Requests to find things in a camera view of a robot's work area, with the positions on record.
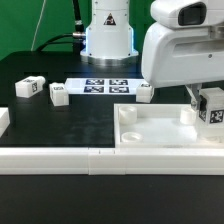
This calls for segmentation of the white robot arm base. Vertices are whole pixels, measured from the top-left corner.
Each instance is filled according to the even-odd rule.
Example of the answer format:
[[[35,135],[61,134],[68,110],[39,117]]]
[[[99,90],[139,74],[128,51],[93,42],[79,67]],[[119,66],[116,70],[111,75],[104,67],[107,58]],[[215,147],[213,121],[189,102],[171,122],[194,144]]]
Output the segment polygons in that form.
[[[83,62],[99,66],[136,63],[134,31],[129,24],[130,0],[92,0],[92,20],[86,28]]]

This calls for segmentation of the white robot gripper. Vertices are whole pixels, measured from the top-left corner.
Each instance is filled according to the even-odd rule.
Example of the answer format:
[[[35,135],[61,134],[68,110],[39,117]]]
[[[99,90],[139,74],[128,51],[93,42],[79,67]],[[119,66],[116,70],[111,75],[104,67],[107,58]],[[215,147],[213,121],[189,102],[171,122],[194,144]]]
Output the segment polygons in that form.
[[[224,79],[224,0],[155,0],[150,14],[142,76],[154,88],[188,84],[197,111],[201,83]]]

